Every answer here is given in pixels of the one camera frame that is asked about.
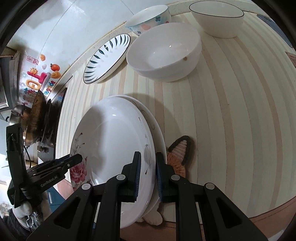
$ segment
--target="pink peony pattern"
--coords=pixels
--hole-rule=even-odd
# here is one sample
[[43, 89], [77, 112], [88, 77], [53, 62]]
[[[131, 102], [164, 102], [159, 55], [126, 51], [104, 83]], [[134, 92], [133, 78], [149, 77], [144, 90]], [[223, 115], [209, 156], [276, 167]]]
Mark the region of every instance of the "pink peony pattern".
[[[72, 155], [75, 155], [78, 153], [79, 149], [85, 144], [78, 144], [80, 137], [83, 135], [83, 133], [80, 133], [77, 138], [75, 138], [75, 144], [72, 149]], [[87, 176], [87, 170], [86, 170], [86, 163], [87, 163], [87, 157], [84, 158], [84, 160], [77, 164], [74, 167], [70, 168], [70, 178], [71, 178], [71, 184], [73, 187], [73, 191], [76, 191], [84, 182], [85, 178]]]
[[80, 183], [85, 181], [87, 175], [85, 163], [81, 162], [70, 169], [70, 177], [75, 183]]

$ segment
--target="blue cabinet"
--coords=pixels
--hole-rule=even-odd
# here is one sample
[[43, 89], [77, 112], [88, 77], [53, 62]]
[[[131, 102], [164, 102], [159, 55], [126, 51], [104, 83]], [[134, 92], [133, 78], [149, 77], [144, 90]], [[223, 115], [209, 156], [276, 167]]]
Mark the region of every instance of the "blue cabinet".
[[54, 212], [65, 201], [65, 199], [58, 193], [57, 190], [55, 190], [54, 187], [47, 190], [47, 196], [52, 212]]

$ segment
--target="person's hand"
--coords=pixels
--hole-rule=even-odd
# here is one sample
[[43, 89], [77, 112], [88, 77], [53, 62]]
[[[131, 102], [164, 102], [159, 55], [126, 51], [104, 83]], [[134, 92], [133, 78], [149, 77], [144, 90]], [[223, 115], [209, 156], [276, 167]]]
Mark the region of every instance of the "person's hand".
[[[52, 213], [50, 210], [49, 202], [47, 200], [47, 192], [42, 193], [42, 201], [41, 204], [38, 206], [38, 209], [41, 210], [43, 221], [48, 218], [48, 216]], [[26, 223], [28, 219], [27, 216], [31, 215], [32, 213], [32, 206], [28, 201], [22, 203], [21, 206], [17, 208], [12, 208], [13, 214], [17, 218], [18, 222], [27, 230], [29, 227]]]

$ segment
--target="table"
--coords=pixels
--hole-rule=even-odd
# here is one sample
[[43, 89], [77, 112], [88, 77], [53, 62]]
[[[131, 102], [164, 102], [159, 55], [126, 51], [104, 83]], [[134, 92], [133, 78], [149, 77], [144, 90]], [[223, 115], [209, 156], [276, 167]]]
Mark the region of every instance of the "table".
[[[88, 60], [73, 74], [57, 134], [56, 158], [70, 152], [74, 132], [87, 110], [111, 95], [130, 95], [152, 112], [166, 146], [188, 135], [195, 143], [187, 164], [193, 183], [216, 184], [248, 217], [296, 196], [296, 69], [286, 42], [256, 14], [245, 13], [233, 39], [206, 34], [191, 13], [178, 21], [198, 29], [202, 54], [187, 77], [158, 83], [124, 61], [106, 80], [84, 84]], [[175, 221], [174, 206], [163, 216]]]

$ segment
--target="black cable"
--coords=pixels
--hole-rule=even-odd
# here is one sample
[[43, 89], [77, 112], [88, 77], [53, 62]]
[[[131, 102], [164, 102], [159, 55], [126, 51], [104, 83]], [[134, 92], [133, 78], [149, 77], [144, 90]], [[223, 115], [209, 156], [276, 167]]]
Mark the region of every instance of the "black cable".
[[29, 168], [31, 168], [32, 161], [31, 161], [31, 158], [30, 158], [30, 156], [29, 156], [29, 153], [28, 153], [27, 148], [24, 146], [24, 149], [25, 149], [25, 151], [26, 151], [26, 153], [27, 153], [27, 155], [28, 155], [29, 161], [30, 161], [30, 167], [29, 167]]

